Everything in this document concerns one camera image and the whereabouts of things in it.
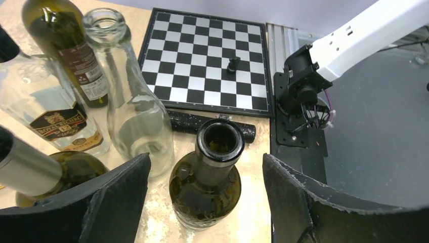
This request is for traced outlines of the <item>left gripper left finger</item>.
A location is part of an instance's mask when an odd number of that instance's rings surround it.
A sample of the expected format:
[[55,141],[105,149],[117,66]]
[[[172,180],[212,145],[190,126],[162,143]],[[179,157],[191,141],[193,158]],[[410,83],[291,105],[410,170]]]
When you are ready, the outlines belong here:
[[1,242],[134,242],[150,169],[140,154],[30,207],[2,209]]

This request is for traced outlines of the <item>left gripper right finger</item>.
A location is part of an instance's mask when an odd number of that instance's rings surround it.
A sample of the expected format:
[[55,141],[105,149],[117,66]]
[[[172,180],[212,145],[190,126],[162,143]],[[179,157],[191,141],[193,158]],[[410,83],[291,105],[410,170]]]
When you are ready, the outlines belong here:
[[276,242],[428,242],[428,206],[357,198],[270,154],[262,168]]

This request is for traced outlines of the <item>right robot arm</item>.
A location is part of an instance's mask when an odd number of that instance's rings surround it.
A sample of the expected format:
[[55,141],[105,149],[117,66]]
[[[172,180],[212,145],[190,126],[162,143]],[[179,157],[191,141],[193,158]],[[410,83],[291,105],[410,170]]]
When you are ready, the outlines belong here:
[[289,133],[315,124],[306,108],[317,95],[363,59],[428,24],[428,1],[377,1],[332,33],[305,45],[284,62],[285,83],[277,106],[288,116],[302,116]]

